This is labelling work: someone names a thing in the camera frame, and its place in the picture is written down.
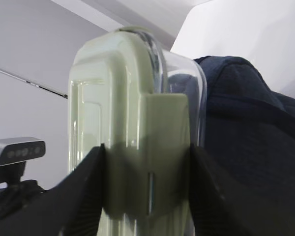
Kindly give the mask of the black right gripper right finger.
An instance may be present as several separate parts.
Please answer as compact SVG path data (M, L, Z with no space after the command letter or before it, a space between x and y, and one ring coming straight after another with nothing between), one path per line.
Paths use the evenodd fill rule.
M198 236L295 236L295 173L291 177L235 162L221 166L190 148L189 205Z

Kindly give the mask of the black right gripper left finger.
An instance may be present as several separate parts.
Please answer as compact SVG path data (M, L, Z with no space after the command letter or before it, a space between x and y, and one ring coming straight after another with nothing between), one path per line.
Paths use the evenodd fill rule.
M57 186L0 219L0 236L95 236L103 208L105 146L93 147Z

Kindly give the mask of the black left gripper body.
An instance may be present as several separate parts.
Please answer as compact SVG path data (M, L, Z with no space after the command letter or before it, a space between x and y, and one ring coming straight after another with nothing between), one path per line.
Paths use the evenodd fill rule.
M46 193L33 179L21 180L26 162L0 166L0 219L27 207Z

